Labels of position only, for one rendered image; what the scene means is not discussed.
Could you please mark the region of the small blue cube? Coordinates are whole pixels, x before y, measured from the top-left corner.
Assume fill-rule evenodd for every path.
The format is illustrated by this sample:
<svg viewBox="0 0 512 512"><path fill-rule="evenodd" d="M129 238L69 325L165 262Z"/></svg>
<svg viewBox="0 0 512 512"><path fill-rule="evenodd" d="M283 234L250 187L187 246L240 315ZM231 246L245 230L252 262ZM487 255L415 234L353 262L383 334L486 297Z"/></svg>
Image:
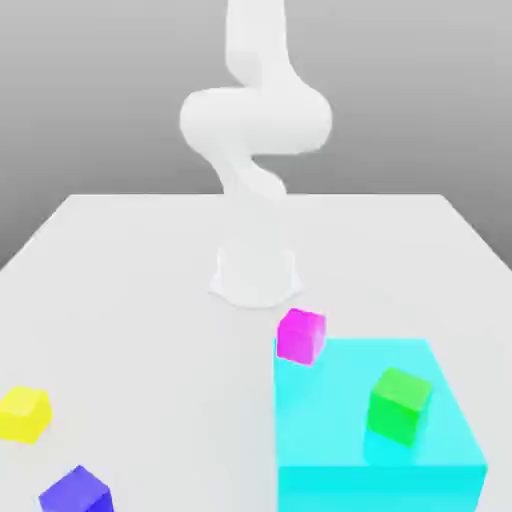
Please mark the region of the small blue cube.
<svg viewBox="0 0 512 512"><path fill-rule="evenodd" d="M114 512L110 488L78 465L39 496L43 512Z"/></svg>

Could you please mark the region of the small green cube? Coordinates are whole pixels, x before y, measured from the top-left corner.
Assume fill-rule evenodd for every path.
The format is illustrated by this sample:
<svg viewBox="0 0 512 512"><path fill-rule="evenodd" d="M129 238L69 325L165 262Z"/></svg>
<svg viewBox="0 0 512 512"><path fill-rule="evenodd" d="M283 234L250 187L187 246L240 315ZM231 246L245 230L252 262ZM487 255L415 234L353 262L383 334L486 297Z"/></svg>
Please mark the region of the small green cube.
<svg viewBox="0 0 512 512"><path fill-rule="evenodd" d="M387 368L370 392L368 429L412 447L432 389L428 380L397 368Z"/></svg>

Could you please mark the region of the small yellow cube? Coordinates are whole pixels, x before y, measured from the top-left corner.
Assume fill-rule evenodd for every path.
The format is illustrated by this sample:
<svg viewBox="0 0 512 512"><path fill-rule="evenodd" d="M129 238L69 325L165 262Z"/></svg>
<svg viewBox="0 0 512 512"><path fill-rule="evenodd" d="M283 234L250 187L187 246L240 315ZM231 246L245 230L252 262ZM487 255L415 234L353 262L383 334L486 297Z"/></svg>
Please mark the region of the small yellow cube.
<svg viewBox="0 0 512 512"><path fill-rule="evenodd" d="M0 400L0 439L35 443L52 420L48 392L22 386Z"/></svg>

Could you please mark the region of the small magenta cube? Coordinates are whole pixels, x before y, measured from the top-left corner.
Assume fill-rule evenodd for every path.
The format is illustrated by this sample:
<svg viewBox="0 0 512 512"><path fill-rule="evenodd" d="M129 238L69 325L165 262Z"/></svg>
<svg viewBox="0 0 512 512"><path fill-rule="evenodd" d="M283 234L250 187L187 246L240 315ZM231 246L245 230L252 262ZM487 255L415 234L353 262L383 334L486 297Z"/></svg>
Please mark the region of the small magenta cube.
<svg viewBox="0 0 512 512"><path fill-rule="evenodd" d="M276 355L312 366L324 348L326 316L297 308L290 309L277 329Z"/></svg>

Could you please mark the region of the large cyan box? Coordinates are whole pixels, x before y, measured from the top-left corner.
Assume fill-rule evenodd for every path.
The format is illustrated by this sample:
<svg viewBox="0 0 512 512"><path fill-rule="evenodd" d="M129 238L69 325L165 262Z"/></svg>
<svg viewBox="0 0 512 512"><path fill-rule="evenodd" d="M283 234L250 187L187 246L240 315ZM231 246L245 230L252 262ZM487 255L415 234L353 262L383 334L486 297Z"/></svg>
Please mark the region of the large cyan box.
<svg viewBox="0 0 512 512"><path fill-rule="evenodd" d="M410 447L367 425L389 367L433 385ZM277 512L476 512L487 462L427 341L329 339L273 380Z"/></svg>

